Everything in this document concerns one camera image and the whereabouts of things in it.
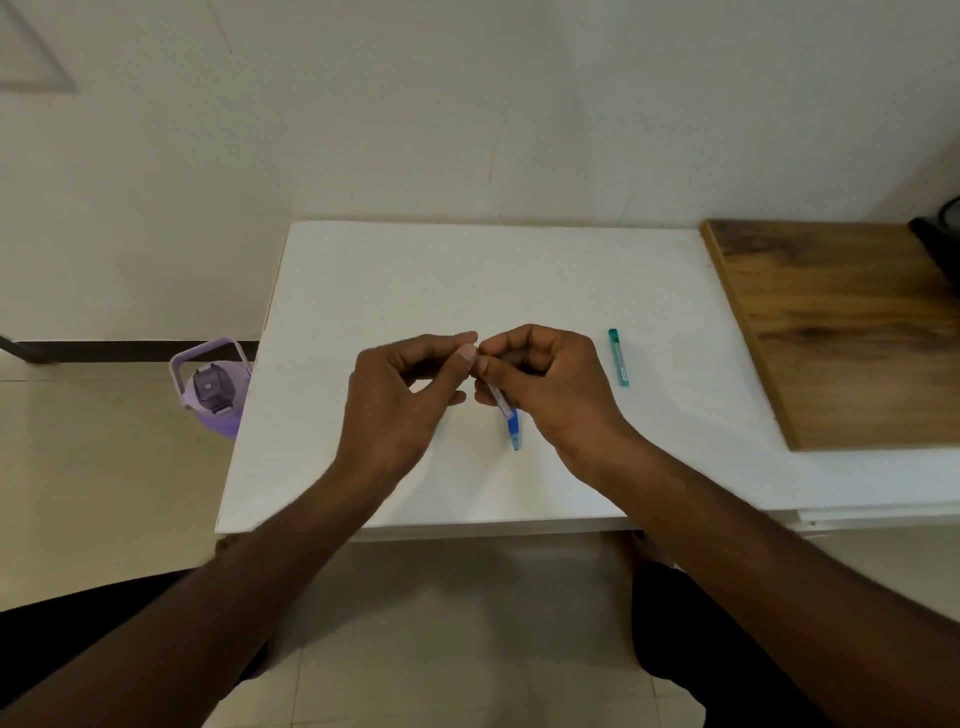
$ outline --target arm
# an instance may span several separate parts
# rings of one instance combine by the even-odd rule
[[[960,723],[960,624],[643,439],[586,337],[527,326],[480,352],[474,373],[529,412],[570,470],[649,532],[838,726]],[[482,381],[476,398],[493,404]]]
[[[287,608],[423,456],[466,397],[476,333],[362,352],[329,470],[248,537],[54,673],[0,716],[13,726],[201,725]],[[417,376],[433,382],[416,394]]]

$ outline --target purple handle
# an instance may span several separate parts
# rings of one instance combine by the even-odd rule
[[[247,367],[247,371],[249,372],[251,370],[250,362],[247,361],[247,355],[244,354],[243,347],[240,346],[239,342],[229,338],[228,336],[221,336],[219,339],[213,339],[212,341],[198,344],[193,349],[180,352],[170,360],[170,374],[174,378],[174,384],[177,386],[177,396],[180,397],[181,403],[184,386],[183,380],[180,378],[180,367],[183,366],[183,362],[189,361],[194,356],[200,356],[202,353],[212,352],[214,349],[226,346],[227,344],[232,344],[237,348],[237,353],[240,354],[240,361],[244,363],[244,366]]]

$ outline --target purple water bottle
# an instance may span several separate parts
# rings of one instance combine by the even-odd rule
[[[240,361],[211,361],[187,379],[186,385],[183,384],[180,377],[183,362],[226,344],[237,348]],[[236,440],[240,429],[251,371],[250,362],[240,344],[226,337],[180,352],[170,360],[170,374],[177,385],[180,404],[192,409],[204,425],[230,440]]]

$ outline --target forearm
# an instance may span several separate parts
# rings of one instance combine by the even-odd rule
[[[960,719],[960,625],[880,587],[639,436],[597,487],[837,725]]]
[[[379,504],[328,471],[246,538],[14,703],[0,726],[201,725],[287,608]]]

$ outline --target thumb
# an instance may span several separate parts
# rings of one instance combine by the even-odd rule
[[[476,374],[488,384],[502,391],[507,398],[523,408],[524,395],[534,377],[524,374],[508,361],[493,356],[478,356]]]
[[[475,346],[464,344],[446,359],[437,375],[433,377],[433,381],[424,387],[420,394],[425,399],[435,401],[443,412],[453,393],[457,391],[457,387],[464,383],[464,379],[470,373],[476,355]]]

